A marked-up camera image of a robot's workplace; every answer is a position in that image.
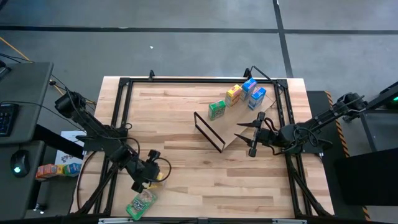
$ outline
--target black desk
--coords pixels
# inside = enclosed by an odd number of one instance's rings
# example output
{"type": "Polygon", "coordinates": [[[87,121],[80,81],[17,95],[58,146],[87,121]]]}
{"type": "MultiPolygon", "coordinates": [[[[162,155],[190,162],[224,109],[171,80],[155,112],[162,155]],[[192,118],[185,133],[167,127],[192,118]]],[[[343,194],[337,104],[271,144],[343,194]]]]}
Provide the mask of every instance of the black desk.
{"type": "Polygon", "coordinates": [[[398,147],[398,111],[365,111],[361,114],[361,121],[372,152],[398,147]]]}
{"type": "Polygon", "coordinates": [[[9,137],[0,138],[0,220],[21,219],[36,203],[40,183],[35,180],[45,146],[59,149],[82,159],[83,148],[37,124],[45,92],[53,69],[52,63],[19,63],[0,80],[0,102],[18,103],[19,111],[9,137]],[[17,179],[10,168],[11,155],[19,148],[29,151],[30,172],[17,179]]]}
{"type": "Polygon", "coordinates": [[[40,187],[35,175],[43,159],[44,147],[43,141],[0,146],[0,220],[24,218],[26,210],[33,208],[33,197],[37,197],[40,187]],[[18,149],[29,152],[30,171],[23,178],[15,177],[10,167],[10,158],[18,149]]]}
{"type": "MultiPolygon", "coordinates": [[[[52,63],[18,63],[0,80],[0,102],[25,101],[42,105],[53,69],[52,63]]],[[[83,148],[37,124],[41,106],[19,104],[17,118],[9,137],[1,137],[0,145],[41,140],[47,145],[82,159],[83,148]]]]}

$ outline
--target green juice box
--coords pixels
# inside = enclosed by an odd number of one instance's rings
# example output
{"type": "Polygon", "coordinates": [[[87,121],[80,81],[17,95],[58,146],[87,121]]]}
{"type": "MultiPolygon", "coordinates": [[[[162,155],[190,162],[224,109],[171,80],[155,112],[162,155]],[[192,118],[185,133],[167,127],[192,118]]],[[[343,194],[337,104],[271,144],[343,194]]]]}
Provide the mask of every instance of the green juice box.
{"type": "Polygon", "coordinates": [[[224,100],[217,101],[216,103],[209,104],[209,118],[214,120],[224,115],[225,112],[225,102],[224,100]]]}

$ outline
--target juice box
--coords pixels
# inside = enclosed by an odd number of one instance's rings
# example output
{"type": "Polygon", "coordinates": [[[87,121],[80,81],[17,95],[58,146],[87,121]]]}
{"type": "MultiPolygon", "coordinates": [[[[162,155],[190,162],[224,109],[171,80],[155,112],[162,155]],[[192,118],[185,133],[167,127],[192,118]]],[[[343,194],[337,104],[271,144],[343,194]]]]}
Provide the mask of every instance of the juice box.
{"type": "Polygon", "coordinates": [[[69,177],[76,177],[80,173],[81,164],[72,163],[63,168],[63,173],[69,177]]]}
{"type": "Polygon", "coordinates": [[[63,172],[63,168],[65,167],[65,165],[57,165],[57,175],[65,175],[65,173],[63,172]]]}
{"type": "Polygon", "coordinates": [[[139,220],[150,206],[155,203],[157,197],[149,190],[143,190],[141,194],[134,197],[134,200],[127,205],[126,212],[134,219],[139,220]]]}
{"type": "Polygon", "coordinates": [[[264,89],[263,87],[256,88],[249,99],[249,108],[254,110],[258,105],[261,105],[265,95],[266,89],[264,89]]]}
{"type": "Polygon", "coordinates": [[[43,177],[49,178],[57,175],[57,166],[53,164],[44,165],[43,177]]]}
{"type": "Polygon", "coordinates": [[[217,101],[216,103],[209,104],[209,118],[214,120],[223,116],[225,112],[225,102],[224,100],[217,101]]]}
{"type": "Polygon", "coordinates": [[[242,92],[242,88],[239,85],[235,85],[226,92],[225,105],[233,106],[239,99],[239,95],[242,92]]]}
{"type": "Polygon", "coordinates": [[[44,166],[39,166],[37,168],[36,180],[45,180],[45,177],[44,177],[44,166]]]}
{"type": "Polygon", "coordinates": [[[244,82],[242,85],[241,100],[246,100],[252,95],[253,90],[256,88],[257,81],[250,78],[248,81],[244,82]]]}

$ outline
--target gray floor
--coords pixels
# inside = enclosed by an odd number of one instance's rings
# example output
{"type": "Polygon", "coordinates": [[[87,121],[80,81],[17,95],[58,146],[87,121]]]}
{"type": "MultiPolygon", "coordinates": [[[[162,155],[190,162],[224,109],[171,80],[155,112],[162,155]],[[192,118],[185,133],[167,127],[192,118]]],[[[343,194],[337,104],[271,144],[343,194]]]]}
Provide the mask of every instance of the gray floor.
{"type": "MultiPolygon", "coordinates": [[[[395,0],[279,0],[285,29],[398,29],[395,0]]],[[[51,26],[276,29],[272,0],[12,0],[0,23],[51,26]]],[[[87,33],[0,31],[31,60],[54,62],[53,74],[72,90],[97,100],[105,75],[240,77],[257,65],[286,77],[278,34],[87,33]]],[[[397,81],[398,35],[286,35],[295,78],[334,99],[353,91],[369,100],[397,81]]],[[[18,56],[0,43],[0,52],[18,56]]],[[[49,88],[45,106],[58,93],[49,88]]],[[[55,132],[70,124],[43,111],[55,132]]],[[[342,122],[351,155],[370,152],[360,120],[342,122]]],[[[368,207],[374,221],[398,223],[395,207],[368,207]]],[[[65,208],[50,215],[65,213],[65,208]]]]}

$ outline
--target wooden tabletop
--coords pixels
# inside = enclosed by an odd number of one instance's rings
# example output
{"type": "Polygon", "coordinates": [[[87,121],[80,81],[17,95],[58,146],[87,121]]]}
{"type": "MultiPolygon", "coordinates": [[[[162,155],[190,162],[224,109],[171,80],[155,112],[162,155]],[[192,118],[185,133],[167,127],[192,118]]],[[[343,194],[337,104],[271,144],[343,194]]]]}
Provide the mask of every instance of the wooden tabletop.
{"type": "MultiPolygon", "coordinates": [[[[110,124],[120,77],[104,77],[95,116],[110,124]]],[[[303,79],[287,79],[295,122],[312,117],[303,79]]],[[[132,89],[128,123],[129,136],[141,144],[141,159],[150,149],[162,153],[172,164],[172,173],[164,189],[157,192],[158,200],[145,217],[220,217],[220,218],[292,218],[294,212],[284,156],[273,156],[269,148],[257,147],[255,158],[248,156],[249,148],[235,139],[219,153],[195,129],[194,111],[207,111],[208,104],[225,97],[232,84],[220,83],[135,83],[132,89]]],[[[267,96],[275,100],[272,85],[261,85],[267,96]]],[[[123,110],[121,102],[119,121],[123,110]]],[[[276,104],[266,116],[279,128],[276,104]]],[[[244,136],[252,137],[247,128],[244,136]]],[[[128,142],[133,148],[136,145],[128,142]]],[[[83,204],[93,193],[100,179],[104,154],[97,153],[81,176],[80,200],[83,204]]],[[[167,173],[166,163],[159,162],[167,173]]],[[[321,160],[303,154],[307,185],[324,208],[333,213],[330,193],[321,160]]],[[[125,170],[119,172],[112,207],[112,216],[126,217],[126,205],[136,192],[125,170]]],[[[108,188],[103,196],[103,210],[108,188]]],[[[300,208],[304,212],[301,190],[300,208]]],[[[76,211],[76,198],[71,212],[76,211]]]]}

